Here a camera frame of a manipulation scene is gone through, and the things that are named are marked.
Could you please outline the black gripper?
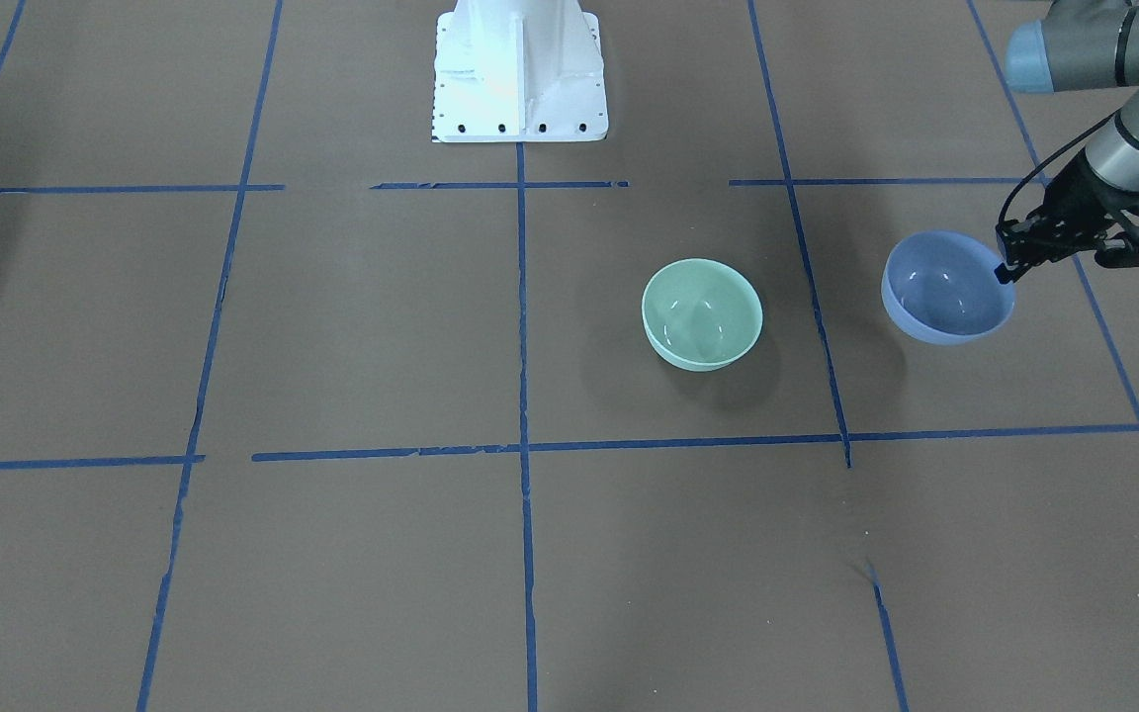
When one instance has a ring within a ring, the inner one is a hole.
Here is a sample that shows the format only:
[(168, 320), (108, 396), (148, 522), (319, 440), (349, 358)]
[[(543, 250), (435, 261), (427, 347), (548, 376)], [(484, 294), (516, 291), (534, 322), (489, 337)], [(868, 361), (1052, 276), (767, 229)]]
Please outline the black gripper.
[(1003, 285), (1016, 284), (1044, 262), (1059, 262), (1085, 251), (1095, 254), (1099, 235), (1107, 226), (1098, 190), (1139, 191), (1138, 177), (1133, 185), (1134, 190), (1111, 185), (1090, 167), (1084, 153), (1073, 157), (1047, 186), (1040, 206), (1025, 220), (1000, 221), (998, 245), (1003, 261), (995, 265), (995, 279)]

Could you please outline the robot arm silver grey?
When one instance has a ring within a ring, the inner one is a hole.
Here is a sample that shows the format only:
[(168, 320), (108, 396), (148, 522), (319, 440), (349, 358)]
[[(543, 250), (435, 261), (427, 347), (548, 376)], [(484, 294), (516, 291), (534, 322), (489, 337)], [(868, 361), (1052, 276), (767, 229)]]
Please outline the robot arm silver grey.
[(1011, 284), (1031, 269), (1090, 251), (1103, 269), (1139, 267), (1139, 1), (1052, 1), (1009, 36), (1005, 77), (1015, 93), (1130, 87), (1133, 95), (1070, 144), (1067, 165), (1024, 220), (1000, 215)]

